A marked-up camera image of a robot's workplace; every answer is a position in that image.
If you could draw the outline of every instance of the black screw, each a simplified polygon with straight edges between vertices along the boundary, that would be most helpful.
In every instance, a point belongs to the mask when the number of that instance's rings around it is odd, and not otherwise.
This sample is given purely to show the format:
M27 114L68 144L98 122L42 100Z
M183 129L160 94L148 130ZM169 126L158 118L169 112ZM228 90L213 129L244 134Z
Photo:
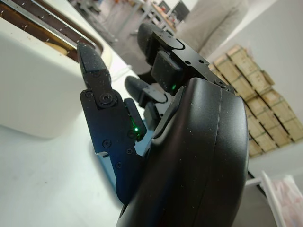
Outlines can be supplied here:
M131 139L136 137L136 133L133 130L128 131L127 136Z
M116 163L116 168L117 168L117 169L121 169L121 167L122 167L122 163L121 163L121 162L117 162L117 163Z
M131 154L133 153L133 150L132 150L131 148L129 148L129 149L126 150L126 153L127 153L128 155L131 155Z
M100 103L104 105L108 105L113 101L113 97L110 93L105 93L100 96Z
M112 145L112 142L110 140L104 140L102 143L102 146L104 148L109 148Z
M221 80L219 80L219 79L215 79L214 83L216 85L219 85L221 88L226 88L226 85Z
M88 92L85 93L86 98L91 98L93 96L94 96L94 94L91 91L88 91Z

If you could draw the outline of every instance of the white toaster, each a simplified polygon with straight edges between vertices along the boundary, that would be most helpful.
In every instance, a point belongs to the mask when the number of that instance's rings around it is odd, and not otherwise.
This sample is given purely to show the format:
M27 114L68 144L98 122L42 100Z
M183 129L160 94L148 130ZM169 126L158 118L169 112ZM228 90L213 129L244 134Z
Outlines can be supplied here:
M0 125L44 138L60 135L82 110L77 42L111 63L107 43L78 13L60 12L60 4L69 3L0 0Z

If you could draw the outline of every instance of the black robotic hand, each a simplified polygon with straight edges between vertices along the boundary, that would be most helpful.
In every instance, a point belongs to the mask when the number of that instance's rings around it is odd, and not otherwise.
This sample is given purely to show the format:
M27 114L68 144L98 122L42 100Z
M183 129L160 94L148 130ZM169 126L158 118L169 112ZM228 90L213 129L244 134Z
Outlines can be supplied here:
M117 227L230 227L248 164L242 100L204 58L169 33L142 24L138 44L165 90L136 78L125 81L155 129L143 157L134 149L146 132L134 102L111 88L97 54L78 46L88 86L80 99L93 145L96 153L108 153L125 204Z

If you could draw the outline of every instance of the table surface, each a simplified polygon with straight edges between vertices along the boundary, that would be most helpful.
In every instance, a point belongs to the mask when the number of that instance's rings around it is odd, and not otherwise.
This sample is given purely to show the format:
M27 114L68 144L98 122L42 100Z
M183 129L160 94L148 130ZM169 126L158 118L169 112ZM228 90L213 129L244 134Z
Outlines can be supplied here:
M87 25L67 1L47 1L79 25ZM122 75L112 87L127 98L124 79L136 75L109 49L109 71L113 77ZM0 126L0 179L3 227L115 227L122 208L94 154L83 112L52 140Z

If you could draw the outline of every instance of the stacked cardboard boxes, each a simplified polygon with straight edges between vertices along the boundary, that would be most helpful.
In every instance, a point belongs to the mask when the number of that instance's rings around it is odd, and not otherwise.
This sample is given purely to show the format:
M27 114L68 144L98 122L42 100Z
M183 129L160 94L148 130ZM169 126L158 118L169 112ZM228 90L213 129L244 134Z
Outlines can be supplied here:
M245 102L251 157L303 139L303 126L291 107L241 46L233 47L209 68Z

